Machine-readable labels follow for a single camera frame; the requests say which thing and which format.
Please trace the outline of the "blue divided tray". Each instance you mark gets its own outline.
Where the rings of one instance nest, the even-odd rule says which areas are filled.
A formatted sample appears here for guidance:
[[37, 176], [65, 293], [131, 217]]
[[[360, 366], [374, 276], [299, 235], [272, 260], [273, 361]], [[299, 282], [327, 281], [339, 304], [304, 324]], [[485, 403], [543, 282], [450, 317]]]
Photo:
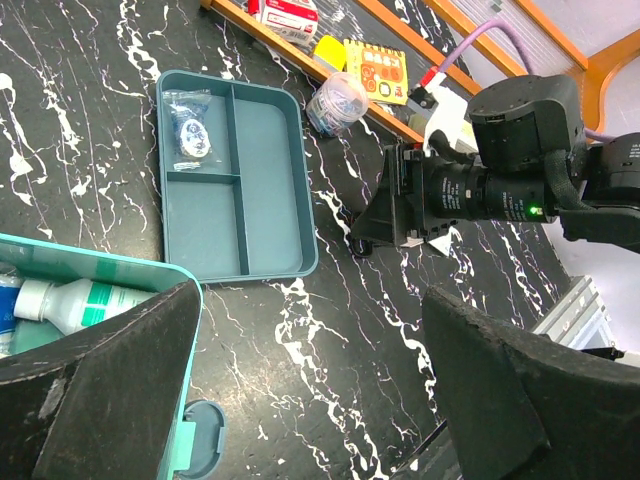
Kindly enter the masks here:
[[[162, 94], [208, 90], [214, 153], [176, 171]], [[303, 277], [318, 263], [301, 112], [287, 91], [192, 73], [156, 84], [164, 259], [204, 284]]]

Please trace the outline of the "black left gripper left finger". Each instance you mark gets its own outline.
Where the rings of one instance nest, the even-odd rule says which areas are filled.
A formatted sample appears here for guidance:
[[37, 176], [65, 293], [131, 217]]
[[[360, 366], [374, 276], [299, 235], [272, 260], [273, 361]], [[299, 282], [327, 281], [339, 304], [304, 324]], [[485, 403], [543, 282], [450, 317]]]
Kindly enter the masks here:
[[199, 314], [187, 281], [2, 359], [2, 478], [157, 478]]

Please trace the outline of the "white bottle green label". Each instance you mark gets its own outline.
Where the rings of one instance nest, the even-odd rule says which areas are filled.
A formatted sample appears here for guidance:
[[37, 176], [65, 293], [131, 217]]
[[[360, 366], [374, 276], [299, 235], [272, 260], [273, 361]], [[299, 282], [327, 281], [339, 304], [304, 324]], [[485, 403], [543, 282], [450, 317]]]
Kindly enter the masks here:
[[120, 315], [155, 296], [127, 287], [80, 279], [67, 284], [25, 280], [14, 306], [14, 316], [48, 321], [71, 335]]

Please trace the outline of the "teal medicine kit box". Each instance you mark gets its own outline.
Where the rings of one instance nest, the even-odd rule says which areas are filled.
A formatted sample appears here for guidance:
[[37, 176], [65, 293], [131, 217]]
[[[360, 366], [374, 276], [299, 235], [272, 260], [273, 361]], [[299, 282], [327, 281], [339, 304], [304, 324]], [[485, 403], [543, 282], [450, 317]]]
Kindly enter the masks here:
[[[195, 353], [202, 289], [187, 270], [166, 263], [75, 248], [34, 239], [3, 235], [1, 263], [16, 268], [25, 279], [65, 284], [88, 279], [155, 293], [192, 281], [200, 291], [200, 314], [183, 385], [169, 433], [160, 472], [155, 479], [205, 479], [219, 463], [224, 449], [227, 422], [222, 409], [208, 400], [187, 397]], [[64, 337], [46, 322], [18, 324], [11, 354], [18, 355]]]

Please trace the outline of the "clear tape roll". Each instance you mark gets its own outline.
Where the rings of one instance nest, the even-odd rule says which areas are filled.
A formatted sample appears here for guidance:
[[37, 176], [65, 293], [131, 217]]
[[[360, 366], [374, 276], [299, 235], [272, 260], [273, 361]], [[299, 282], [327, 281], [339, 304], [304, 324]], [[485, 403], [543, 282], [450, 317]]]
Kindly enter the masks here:
[[213, 156], [214, 149], [204, 120], [211, 102], [208, 90], [167, 90], [162, 94], [175, 140], [176, 171], [195, 170]]

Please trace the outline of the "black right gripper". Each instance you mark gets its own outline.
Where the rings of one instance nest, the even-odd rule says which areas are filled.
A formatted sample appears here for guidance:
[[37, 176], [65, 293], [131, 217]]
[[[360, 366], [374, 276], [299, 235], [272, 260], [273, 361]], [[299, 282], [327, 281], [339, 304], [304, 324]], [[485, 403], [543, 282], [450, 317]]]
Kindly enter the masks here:
[[476, 154], [440, 130], [387, 150], [376, 193], [351, 226], [354, 256], [459, 220], [558, 220], [568, 241], [638, 247], [639, 136], [589, 143], [571, 77], [500, 81], [471, 99], [468, 116]]

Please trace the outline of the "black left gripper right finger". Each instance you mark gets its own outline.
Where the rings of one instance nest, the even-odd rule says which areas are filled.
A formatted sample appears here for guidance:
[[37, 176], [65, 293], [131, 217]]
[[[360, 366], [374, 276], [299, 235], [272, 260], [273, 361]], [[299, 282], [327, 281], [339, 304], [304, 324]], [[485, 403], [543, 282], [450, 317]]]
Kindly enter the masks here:
[[464, 478], [638, 478], [638, 367], [522, 330], [436, 286], [422, 315]]

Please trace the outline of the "blue labelled spray bottle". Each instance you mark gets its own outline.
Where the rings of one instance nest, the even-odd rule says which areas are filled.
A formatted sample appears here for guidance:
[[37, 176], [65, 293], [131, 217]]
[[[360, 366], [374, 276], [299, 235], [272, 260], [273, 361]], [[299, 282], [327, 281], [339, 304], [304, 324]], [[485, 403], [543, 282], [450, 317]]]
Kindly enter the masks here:
[[1, 357], [11, 354], [11, 344], [16, 328], [14, 308], [23, 280], [16, 276], [1, 275], [0, 284], [0, 352]]

